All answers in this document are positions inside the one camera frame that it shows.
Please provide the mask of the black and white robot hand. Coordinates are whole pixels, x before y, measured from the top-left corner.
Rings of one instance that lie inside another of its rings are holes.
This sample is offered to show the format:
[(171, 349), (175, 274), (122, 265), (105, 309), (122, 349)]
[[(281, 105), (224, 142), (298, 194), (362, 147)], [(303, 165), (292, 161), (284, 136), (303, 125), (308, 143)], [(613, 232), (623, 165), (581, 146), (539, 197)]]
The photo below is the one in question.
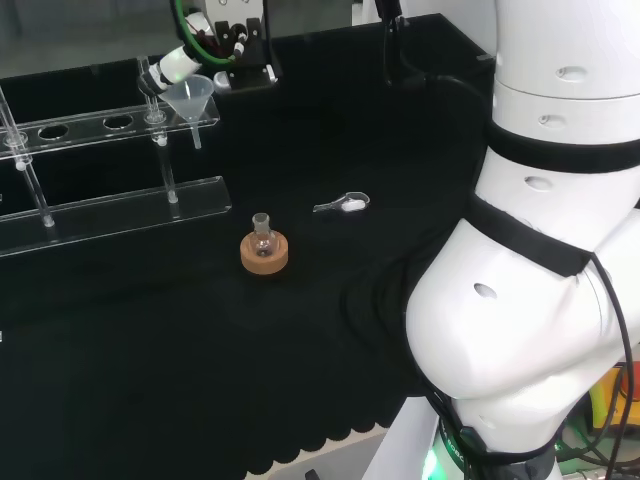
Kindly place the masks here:
[(142, 69), (143, 93), (158, 97), (199, 72), (219, 93), (277, 82), (265, 1), (171, 1), (169, 8), (180, 44)]

